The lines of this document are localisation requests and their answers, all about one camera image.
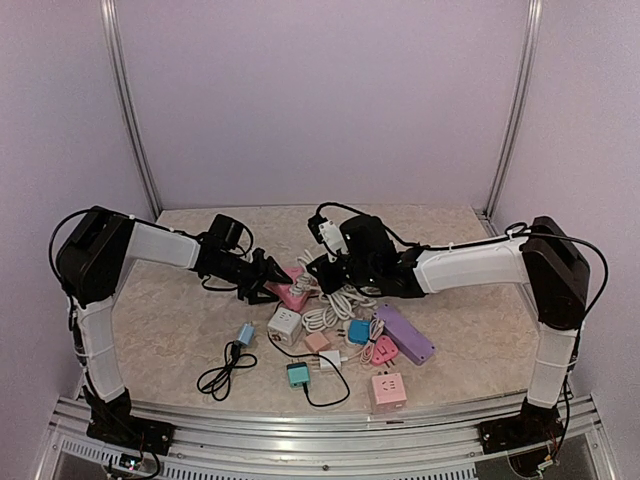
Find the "light blue charger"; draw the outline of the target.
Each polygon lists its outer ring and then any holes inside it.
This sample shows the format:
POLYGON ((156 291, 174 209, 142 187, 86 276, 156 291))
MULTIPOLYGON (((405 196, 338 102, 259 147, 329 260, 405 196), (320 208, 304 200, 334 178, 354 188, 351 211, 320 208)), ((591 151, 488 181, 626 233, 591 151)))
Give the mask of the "light blue charger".
POLYGON ((251 323, 244 323, 240 327, 234 343, 242 347, 247 347, 251 344, 254 335, 255 327, 251 323))

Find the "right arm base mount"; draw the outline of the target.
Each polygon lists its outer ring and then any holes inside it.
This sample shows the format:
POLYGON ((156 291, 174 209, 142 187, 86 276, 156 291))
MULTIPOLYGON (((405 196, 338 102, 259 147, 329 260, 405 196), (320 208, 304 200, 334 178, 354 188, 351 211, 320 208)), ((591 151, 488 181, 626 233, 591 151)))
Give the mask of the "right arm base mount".
POLYGON ((486 420, 478 425, 484 454, 523 448, 559 439, 564 431, 556 406, 547 409, 524 399, 520 411, 513 416, 486 420))

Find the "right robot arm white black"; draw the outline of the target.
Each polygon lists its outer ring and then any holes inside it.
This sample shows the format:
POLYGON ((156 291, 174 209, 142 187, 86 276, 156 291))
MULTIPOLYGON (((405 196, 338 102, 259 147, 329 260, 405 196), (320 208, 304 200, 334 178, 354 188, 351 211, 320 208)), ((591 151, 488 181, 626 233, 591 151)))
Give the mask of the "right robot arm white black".
POLYGON ((502 235, 447 246, 403 242, 377 216, 353 209, 337 225, 315 211, 307 226, 326 252, 308 266, 325 294, 350 286, 367 297, 423 298, 449 289, 493 284, 530 287, 541 325, 533 375, 511 426, 523 444, 557 419, 557 403, 578 357, 585 319, 598 302, 580 252, 592 243, 570 237, 548 216, 518 222, 502 235))

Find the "pink socket adapter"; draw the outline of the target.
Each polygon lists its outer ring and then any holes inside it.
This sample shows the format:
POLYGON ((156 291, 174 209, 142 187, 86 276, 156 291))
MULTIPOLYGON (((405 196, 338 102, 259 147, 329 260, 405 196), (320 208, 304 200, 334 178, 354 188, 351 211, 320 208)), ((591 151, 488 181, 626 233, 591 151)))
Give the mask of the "pink socket adapter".
POLYGON ((382 334, 376 341, 370 363, 373 366, 390 366, 394 364, 394 359, 398 356, 399 349, 394 341, 385 334, 382 334))

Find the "white cube socket adapter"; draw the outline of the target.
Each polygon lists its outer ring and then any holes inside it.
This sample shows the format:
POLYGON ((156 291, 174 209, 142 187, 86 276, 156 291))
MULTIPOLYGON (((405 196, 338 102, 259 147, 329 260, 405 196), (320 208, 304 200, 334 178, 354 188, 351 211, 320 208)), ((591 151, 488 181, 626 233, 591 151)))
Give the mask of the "white cube socket adapter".
POLYGON ((267 323, 269 336, 282 345, 293 346, 302 331, 302 316, 285 307, 278 307, 267 323))

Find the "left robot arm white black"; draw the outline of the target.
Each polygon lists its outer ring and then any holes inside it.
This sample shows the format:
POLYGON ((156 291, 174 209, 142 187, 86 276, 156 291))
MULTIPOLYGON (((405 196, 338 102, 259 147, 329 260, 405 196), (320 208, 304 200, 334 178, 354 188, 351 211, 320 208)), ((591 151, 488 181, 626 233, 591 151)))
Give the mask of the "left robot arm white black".
POLYGON ((241 247, 250 232, 241 221, 214 217, 199 234, 151 223, 122 212, 93 206, 67 215, 61 226, 75 226, 60 245, 48 246, 54 277, 68 300, 69 329, 79 349, 85 395, 102 430, 121 445, 140 434, 130 415, 131 400, 117 359, 113 310, 133 266, 154 263, 195 273, 202 281, 223 281, 249 305, 270 303, 272 284, 290 285, 291 277, 261 248, 241 247))

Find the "pink charger plug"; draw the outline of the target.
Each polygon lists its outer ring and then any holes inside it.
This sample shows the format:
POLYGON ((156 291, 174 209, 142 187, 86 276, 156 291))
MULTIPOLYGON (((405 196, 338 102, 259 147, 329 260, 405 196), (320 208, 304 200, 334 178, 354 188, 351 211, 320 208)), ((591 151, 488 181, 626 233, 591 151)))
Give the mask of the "pink charger plug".
POLYGON ((321 331, 306 335, 304 344, 311 353, 327 351, 331 348, 331 341, 321 331))

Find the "white usb charger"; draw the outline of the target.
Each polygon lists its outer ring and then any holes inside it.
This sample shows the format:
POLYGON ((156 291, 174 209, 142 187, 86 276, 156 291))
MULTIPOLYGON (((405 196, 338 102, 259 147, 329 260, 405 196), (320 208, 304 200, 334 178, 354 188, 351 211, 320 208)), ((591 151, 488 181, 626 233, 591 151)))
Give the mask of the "white usb charger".
POLYGON ((329 372, 342 369, 342 365, 348 360, 339 350, 321 351, 316 356, 317 369, 322 372, 329 372))

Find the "teal usb charger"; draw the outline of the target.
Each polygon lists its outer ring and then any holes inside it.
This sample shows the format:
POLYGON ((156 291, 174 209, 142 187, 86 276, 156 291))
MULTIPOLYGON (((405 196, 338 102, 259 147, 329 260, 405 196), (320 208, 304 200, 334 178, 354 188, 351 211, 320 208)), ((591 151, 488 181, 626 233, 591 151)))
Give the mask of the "teal usb charger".
POLYGON ((286 367, 287 380, 292 389, 309 386, 311 377, 306 362, 291 363, 286 367))

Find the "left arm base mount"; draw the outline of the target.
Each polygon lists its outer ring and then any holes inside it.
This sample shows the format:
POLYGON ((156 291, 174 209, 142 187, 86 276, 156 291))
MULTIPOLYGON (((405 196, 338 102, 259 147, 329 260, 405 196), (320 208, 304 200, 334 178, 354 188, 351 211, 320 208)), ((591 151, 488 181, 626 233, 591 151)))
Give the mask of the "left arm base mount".
POLYGON ((86 434, 89 438, 131 450, 166 455, 176 427, 168 422, 131 414, 129 391, 106 402, 84 386, 91 416, 86 434))

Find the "pink cube socket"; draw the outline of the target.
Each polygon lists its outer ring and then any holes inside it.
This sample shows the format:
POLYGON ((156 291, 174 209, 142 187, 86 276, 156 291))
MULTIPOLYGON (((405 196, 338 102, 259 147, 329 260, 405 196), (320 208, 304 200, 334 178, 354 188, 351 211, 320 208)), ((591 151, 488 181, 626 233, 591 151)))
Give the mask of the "pink cube socket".
POLYGON ((369 384, 371 409, 374 414, 400 410, 407 403, 407 394, 400 373, 374 375, 369 384))

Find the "blue plug adapter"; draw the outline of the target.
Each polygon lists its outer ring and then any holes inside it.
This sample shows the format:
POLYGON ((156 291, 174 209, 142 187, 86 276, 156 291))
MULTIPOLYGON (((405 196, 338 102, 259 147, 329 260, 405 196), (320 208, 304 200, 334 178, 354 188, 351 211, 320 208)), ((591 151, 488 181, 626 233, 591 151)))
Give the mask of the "blue plug adapter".
POLYGON ((362 319, 345 320, 342 323, 341 333, 349 345, 365 346, 370 337, 371 322, 362 319))

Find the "pink triangular socket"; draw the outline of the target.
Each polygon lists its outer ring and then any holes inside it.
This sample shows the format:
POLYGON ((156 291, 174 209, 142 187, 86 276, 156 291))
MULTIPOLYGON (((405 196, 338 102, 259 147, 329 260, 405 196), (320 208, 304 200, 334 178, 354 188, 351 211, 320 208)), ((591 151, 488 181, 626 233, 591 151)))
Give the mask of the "pink triangular socket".
POLYGON ((267 288, 275 293, 286 308, 300 313, 312 293, 318 291, 318 285, 304 267, 289 267, 284 271, 293 280, 292 284, 279 284, 269 282, 267 288))

